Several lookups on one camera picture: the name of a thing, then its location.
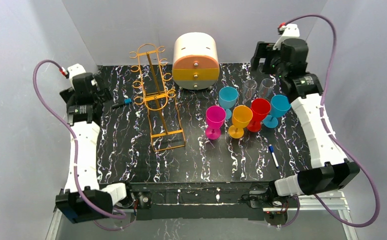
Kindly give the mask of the pink wine glass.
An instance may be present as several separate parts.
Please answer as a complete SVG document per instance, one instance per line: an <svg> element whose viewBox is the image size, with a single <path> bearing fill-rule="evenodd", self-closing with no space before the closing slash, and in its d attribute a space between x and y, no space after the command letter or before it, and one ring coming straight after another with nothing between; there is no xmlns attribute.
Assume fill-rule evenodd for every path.
<svg viewBox="0 0 387 240"><path fill-rule="evenodd" d="M218 105L213 105L206 110L205 135L210 140L216 140L221 136L221 127L226 120L225 110Z"/></svg>

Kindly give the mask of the clear wine glass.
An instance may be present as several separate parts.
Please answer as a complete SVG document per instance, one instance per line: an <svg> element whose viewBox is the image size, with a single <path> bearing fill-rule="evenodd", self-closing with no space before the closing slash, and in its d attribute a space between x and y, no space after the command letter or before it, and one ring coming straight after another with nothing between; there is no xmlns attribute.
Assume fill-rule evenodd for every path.
<svg viewBox="0 0 387 240"><path fill-rule="evenodd" d="M257 95L259 98L266 99L273 91L275 82L271 78L265 78L261 81Z"/></svg>

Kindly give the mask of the light blue wine glass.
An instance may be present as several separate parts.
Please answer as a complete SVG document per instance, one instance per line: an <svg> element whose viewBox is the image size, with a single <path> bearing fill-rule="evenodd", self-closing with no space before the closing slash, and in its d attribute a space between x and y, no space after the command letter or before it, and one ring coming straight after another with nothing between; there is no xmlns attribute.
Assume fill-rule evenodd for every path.
<svg viewBox="0 0 387 240"><path fill-rule="evenodd" d="M239 92L236 88L231 86L225 86L220 89L218 93L218 103L224 109L225 120L229 120L232 117L231 108L237 102Z"/></svg>

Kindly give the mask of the yellow wine glass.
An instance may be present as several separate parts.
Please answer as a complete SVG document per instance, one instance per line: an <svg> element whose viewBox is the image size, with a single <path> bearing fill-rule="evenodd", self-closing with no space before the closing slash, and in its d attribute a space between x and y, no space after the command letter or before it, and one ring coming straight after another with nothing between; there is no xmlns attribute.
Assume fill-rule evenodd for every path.
<svg viewBox="0 0 387 240"><path fill-rule="evenodd" d="M252 110L245 105L239 105L232 112L232 125L228 129L231 138L240 139L244 135L244 128L248 126L253 118Z"/></svg>

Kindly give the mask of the blue front wine glass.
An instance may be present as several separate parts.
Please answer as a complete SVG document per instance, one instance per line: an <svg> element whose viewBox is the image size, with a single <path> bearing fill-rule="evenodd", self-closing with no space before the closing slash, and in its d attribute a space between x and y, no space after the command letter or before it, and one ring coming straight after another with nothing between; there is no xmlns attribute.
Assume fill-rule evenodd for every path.
<svg viewBox="0 0 387 240"><path fill-rule="evenodd" d="M276 128L279 124L278 118L284 116L287 111L290 110L291 104L289 102L289 99L285 95L277 94L272 97L270 101L270 112L269 114L264 118L262 123L267 128Z"/></svg>

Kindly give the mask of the black marker with blue cap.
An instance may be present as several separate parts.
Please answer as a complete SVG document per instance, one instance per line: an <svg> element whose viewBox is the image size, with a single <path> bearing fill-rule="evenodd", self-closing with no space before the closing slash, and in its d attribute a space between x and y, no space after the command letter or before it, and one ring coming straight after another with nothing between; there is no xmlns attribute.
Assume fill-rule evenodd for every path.
<svg viewBox="0 0 387 240"><path fill-rule="evenodd" d="M117 108L120 108L120 107L122 107L122 106L129 105L129 104L131 104L131 103L132 103L132 99L131 99L131 98L125 98L125 99L123 99L123 100L121 100L121 101L118 101L118 102L114 103L114 104L111 106L111 108L112 108L112 109L117 109Z"/></svg>

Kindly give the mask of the gold wire wine glass rack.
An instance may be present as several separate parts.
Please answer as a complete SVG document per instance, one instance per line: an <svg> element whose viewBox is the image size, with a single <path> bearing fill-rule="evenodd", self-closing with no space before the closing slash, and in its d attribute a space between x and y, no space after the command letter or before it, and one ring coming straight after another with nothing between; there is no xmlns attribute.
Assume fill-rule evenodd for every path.
<svg viewBox="0 0 387 240"><path fill-rule="evenodd" d="M170 72L164 72L168 62L160 57L164 51L164 46L145 43L129 53L131 59L137 60L136 64L129 67L137 75L132 83L137 91L133 102L146 109L149 140L154 152L186 146L177 91L167 84L173 76Z"/></svg>

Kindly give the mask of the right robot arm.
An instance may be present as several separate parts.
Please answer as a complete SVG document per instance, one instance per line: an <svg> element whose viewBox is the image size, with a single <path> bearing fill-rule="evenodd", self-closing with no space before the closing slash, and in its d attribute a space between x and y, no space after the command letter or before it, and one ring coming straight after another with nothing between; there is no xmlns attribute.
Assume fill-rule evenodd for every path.
<svg viewBox="0 0 387 240"><path fill-rule="evenodd" d="M259 41L251 58L251 70L260 60L261 72L279 78L281 92L287 97L305 135L310 152L311 169L272 181L269 188L278 197L314 195L343 189L360 172L333 142L335 132L327 117L321 116L323 88L319 78L307 71L308 45L300 38L287 38L280 46Z"/></svg>

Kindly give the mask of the red wine glass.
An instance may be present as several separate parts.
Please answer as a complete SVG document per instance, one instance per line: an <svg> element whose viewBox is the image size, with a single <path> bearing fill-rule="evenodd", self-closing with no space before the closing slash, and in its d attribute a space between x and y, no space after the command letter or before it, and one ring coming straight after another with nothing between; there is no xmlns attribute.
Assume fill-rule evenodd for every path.
<svg viewBox="0 0 387 240"><path fill-rule="evenodd" d="M267 99L256 98L251 102L252 119L246 127L250 132L257 133L261 130L262 120L270 113L271 104Z"/></svg>

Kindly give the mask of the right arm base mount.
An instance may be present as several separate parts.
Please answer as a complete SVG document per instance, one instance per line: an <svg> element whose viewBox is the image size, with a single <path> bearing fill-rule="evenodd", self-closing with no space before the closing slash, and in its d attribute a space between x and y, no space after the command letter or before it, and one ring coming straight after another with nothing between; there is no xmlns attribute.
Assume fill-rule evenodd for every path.
<svg viewBox="0 0 387 240"><path fill-rule="evenodd" d="M298 196L279 196L276 191L269 188L267 190L250 190L243 194L239 201L252 209L262 209L267 225L277 229L291 225L298 218L301 209ZM290 204L296 207L292 218L288 214Z"/></svg>

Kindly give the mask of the blue and white marker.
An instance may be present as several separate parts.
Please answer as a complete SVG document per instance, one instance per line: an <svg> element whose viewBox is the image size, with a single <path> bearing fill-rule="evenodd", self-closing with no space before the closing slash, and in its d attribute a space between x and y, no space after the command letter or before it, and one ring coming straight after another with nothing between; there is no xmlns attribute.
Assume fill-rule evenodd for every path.
<svg viewBox="0 0 387 240"><path fill-rule="evenodd" d="M278 169L280 167L279 163L278 163L278 160L277 160L277 157L276 157L276 154L275 154L275 150L274 150L274 147L272 144L270 144L268 146L268 149L269 149L269 152L272 156L272 159L273 159L273 162L275 164L275 167Z"/></svg>

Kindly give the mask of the white cylindrical container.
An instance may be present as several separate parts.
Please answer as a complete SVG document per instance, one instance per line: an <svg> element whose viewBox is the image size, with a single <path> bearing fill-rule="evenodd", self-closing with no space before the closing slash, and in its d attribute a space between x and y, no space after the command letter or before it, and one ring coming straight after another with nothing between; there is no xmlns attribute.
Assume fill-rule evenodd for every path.
<svg viewBox="0 0 387 240"><path fill-rule="evenodd" d="M220 64L214 38L204 32L179 36L173 48L172 79L181 89L211 89L218 81Z"/></svg>

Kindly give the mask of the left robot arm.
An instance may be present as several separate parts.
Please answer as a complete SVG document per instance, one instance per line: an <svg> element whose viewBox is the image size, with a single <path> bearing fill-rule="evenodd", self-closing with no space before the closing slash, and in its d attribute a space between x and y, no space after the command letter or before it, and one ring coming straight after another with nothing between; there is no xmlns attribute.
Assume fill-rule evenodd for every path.
<svg viewBox="0 0 387 240"><path fill-rule="evenodd" d="M69 172L55 205L76 224L107 218L128 197L128 191L123 182L100 187L97 180L99 124L103 103L111 100L109 89L98 74L90 72L76 73L70 82L72 87L60 92L72 130Z"/></svg>

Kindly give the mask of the clear champagne flute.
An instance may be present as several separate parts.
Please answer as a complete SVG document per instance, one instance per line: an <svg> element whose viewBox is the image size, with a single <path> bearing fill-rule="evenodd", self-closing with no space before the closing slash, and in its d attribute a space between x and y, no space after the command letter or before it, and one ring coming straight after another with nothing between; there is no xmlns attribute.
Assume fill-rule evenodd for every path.
<svg viewBox="0 0 387 240"><path fill-rule="evenodd" d="M257 89L257 82L254 79L247 79L243 83L241 94L243 101L247 102L252 99Z"/></svg>

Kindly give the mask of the aluminium frame rail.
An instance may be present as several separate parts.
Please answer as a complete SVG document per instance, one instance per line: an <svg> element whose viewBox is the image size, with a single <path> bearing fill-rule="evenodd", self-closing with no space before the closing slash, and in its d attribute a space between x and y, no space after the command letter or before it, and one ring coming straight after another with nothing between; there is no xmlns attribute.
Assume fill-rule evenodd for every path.
<svg viewBox="0 0 387 240"><path fill-rule="evenodd" d="M318 196L333 212L339 215L342 220L352 222L350 207L342 190L333 190L329 192L319 193ZM315 196L302 195L298 197L300 202L300 210L304 211L320 211L327 213L326 209L316 199ZM346 233L347 240L358 240L356 229L352 226L342 225Z"/></svg>

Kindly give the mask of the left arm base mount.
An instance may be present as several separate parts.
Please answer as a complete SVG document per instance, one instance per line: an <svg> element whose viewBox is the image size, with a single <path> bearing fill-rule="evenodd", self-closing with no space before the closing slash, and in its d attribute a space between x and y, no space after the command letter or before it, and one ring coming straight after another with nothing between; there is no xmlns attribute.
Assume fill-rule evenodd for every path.
<svg viewBox="0 0 387 240"><path fill-rule="evenodd" d="M118 230L123 230L133 225L137 220L139 210L148 210L152 204L151 191L133 191L128 197L119 201L114 206L113 213L118 211L124 212L126 217L124 219L113 220L114 226Z"/></svg>

